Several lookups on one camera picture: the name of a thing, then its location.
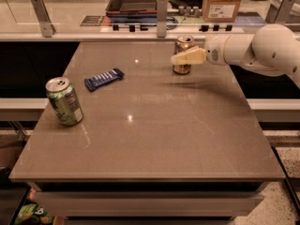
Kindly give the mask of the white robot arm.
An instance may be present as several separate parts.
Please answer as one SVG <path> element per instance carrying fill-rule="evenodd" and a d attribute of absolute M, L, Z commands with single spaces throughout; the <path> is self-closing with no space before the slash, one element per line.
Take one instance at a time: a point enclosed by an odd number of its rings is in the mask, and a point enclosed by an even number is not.
<path fill-rule="evenodd" d="M 300 41 L 288 27 L 267 24 L 255 34 L 207 36 L 204 48 L 194 46 L 175 54 L 175 66 L 239 66 L 245 70 L 276 77 L 287 75 L 300 88 Z"/>

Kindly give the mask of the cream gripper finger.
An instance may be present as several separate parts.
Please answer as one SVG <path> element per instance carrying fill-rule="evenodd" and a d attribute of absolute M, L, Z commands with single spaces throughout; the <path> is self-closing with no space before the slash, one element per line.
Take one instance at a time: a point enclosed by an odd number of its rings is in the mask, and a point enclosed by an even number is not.
<path fill-rule="evenodd" d="M 173 65 L 200 65 L 206 60 L 206 51 L 198 46 L 187 49 L 171 57 Z"/>

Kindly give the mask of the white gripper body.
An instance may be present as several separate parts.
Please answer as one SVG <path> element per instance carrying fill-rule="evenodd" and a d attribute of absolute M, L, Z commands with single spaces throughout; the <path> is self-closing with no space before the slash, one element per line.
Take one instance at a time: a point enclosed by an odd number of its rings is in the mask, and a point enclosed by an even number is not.
<path fill-rule="evenodd" d="M 205 38 L 204 49 L 209 63 L 217 66 L 227 65 L 224 53 L 229 38 L 226 35 L 207 36 Z"/>

